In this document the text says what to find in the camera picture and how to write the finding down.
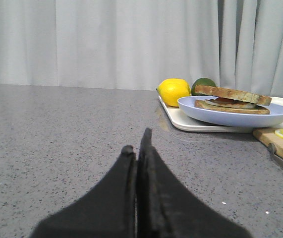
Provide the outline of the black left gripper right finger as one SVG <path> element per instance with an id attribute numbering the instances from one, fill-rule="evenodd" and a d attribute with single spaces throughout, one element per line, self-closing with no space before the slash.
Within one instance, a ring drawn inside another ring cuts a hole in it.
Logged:
<path id="1" fill-rule="evenodd" d="M 194 196 L 171 172 L 156 148 L 152 130 L 141 140 L 137 172 L 139 238 L 249 238 L 242 226 Z"/>

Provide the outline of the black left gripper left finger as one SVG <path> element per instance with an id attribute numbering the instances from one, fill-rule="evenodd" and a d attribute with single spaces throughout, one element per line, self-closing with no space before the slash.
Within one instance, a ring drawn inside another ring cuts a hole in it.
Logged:
<path id="1" fill-rule="evenodd" d="M 43 219 L 33 238 L 133 238 L 137 161 L 131 145 L 93 189 Z"/>

